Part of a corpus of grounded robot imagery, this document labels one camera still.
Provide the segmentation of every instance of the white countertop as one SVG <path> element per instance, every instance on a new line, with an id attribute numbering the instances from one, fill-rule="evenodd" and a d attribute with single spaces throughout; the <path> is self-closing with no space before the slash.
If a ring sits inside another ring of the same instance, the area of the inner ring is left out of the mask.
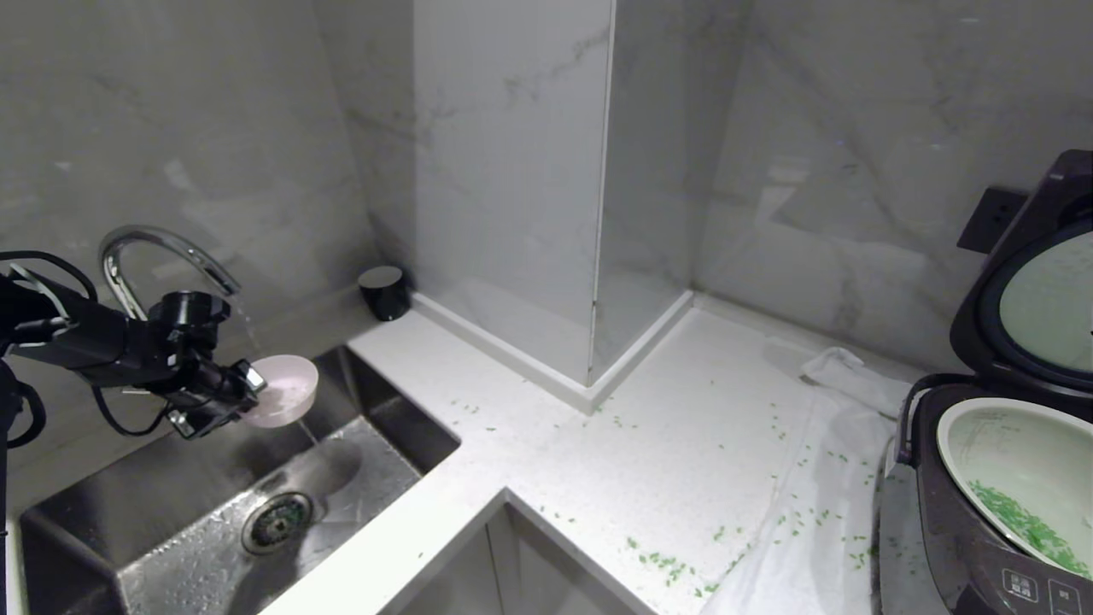
<path id="1" fill-rule="evenodd" d="M 526 504 L 608 587 L 660 615 L 700 613 L 790 463 L 811 395 L 800 365 L 834 345 L 701 304 L 592 417 L 416 312 L 352 341 L 461 445 L 263 615 L 378 613 L 498 498 Z M 859 354 L 890 376 L 917 375 Z M 689 571 L 669 584 L 667 568 L 640 561 L 651 553 Z"/>

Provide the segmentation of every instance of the cabinet door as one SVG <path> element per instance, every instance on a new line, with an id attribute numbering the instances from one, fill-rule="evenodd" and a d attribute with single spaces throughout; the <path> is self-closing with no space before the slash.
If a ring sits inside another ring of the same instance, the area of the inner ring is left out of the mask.
<path id="1" fill-rule="evenodd" d="M 485 532 L 475 534 L 401 615 L 503 615 Z"/>
<path id="2" fill-rule="evenodd" d="M 634 614 L 514 509 L 506 507 L 486 528 L 505 615 Z"/>

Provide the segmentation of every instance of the rice cooker lid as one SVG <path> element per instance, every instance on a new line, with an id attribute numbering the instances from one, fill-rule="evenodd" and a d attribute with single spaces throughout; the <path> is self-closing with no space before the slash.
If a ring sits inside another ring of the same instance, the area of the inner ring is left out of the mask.
<path id="1" fill-rule="evenodd" d="M 1093 152 L 1063 152 L 1022 205 L 950 330 L 980 377 L 1093 407 Z"/>

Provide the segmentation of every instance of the baseboard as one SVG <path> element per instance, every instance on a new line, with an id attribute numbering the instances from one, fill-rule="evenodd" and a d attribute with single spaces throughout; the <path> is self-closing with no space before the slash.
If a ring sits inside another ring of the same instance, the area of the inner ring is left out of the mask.
<path id="1" fill-rule="evenodd" d="M 512 344 L 456 315 L 436 300 L 415 292 L 414 309 L 422 316 L 448 330 L 456 338 L 478 348 L 495 362 L 539 386 L 543 391 L 569 404 L 577 411 L 591 415 L 642 359 L 686 315 L 694 300 L 694 292 L 684 291 L 651 327 L 611 366 L 591 387 L 585 387 L 566 377 Z"/>

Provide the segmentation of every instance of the drain strainer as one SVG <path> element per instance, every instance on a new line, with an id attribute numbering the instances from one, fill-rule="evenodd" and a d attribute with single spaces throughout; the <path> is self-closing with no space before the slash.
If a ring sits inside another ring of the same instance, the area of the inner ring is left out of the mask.
<path id="1" fill-rule="evenodd" d="M 243 547 L 255 555 L 271 553 L 299 535 L 312 521 L 312 500 L 303 494 L 281 494 L 251 513 L 243 528 Z"/>

